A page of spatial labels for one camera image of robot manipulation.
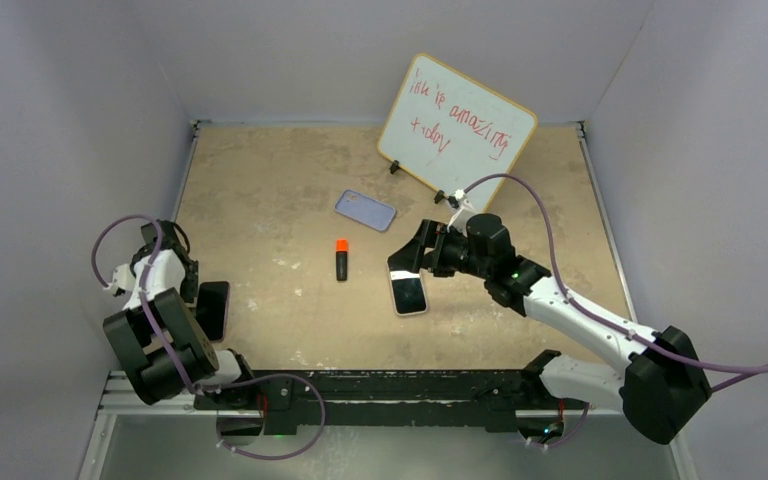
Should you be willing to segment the black orange marker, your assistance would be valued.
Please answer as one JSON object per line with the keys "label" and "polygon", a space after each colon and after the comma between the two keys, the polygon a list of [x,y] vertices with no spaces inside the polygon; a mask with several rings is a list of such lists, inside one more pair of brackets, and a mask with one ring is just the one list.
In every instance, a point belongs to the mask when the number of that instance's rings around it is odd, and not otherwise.
{"label": "black orange marker", "polygon": [[345,238],[336,240],[335,246],[335,273],[338,282],[344,282],[348,278],[348,249],[349,242]]}

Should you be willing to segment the whiteboard with red writing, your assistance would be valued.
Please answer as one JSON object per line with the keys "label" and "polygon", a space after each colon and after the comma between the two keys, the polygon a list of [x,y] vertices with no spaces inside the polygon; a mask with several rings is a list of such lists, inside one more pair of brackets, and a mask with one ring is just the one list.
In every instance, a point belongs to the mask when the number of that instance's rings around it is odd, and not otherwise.
{"label": "whiteboard with red writing", "polygon": [[438,59],[415,55],[377,150],[448,197],[491,174],[508,173],[538,126],[527,108]]}

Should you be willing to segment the purple phone case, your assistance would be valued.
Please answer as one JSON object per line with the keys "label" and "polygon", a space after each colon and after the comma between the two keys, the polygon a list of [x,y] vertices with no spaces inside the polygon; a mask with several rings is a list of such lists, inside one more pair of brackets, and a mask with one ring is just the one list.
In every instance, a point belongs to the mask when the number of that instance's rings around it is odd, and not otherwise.
{"label": "purple phone case", "polygon": [[394,207],[350,189],[340,195],[334,210],[378,232],[385,232],[396,217]]}

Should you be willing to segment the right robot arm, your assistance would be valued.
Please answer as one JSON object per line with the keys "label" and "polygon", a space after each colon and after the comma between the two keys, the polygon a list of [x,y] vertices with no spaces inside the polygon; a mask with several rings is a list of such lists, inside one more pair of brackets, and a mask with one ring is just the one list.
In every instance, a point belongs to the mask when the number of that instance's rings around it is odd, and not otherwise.
{"label": "right robot arm", "polygon": [[712,387],[690,337],[624,319],[564,289],[544,266],[517,254],[494,214],[477,214],[461,228],[425,219],[387,259],[396,271],[480,278],[491,298],[584,346],[600,363],[548,353],[529,364],[524,399],[544,407],[556,398],[621,412],[645,438],[670,443],[710,399]]}

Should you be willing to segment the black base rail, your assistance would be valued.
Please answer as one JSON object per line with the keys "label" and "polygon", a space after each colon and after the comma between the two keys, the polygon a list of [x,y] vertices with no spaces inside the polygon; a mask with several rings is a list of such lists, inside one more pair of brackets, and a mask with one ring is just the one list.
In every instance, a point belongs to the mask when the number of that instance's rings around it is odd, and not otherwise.
{"label": "black base rail", "polygon": [[302,426],[477,427],[489,433],[542,433],[561,400],[524,369],[257,370],[258,384],[198,396],[198,411],[252,412],[267,435]]}

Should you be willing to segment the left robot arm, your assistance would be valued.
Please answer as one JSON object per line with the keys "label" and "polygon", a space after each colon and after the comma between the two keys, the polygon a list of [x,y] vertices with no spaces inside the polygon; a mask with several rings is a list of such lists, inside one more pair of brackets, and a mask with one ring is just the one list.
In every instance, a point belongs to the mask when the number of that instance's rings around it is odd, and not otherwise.
{"label": "left robot arm", "polygon": [[225,335],[229,282],[200,281],[177,223],[140,219],[143,246],[101,282],[125,300],[102,327],[134,392],[147,405],[188,391],[249,407],[258,395],[251,368],[234,350],[214,346]]}

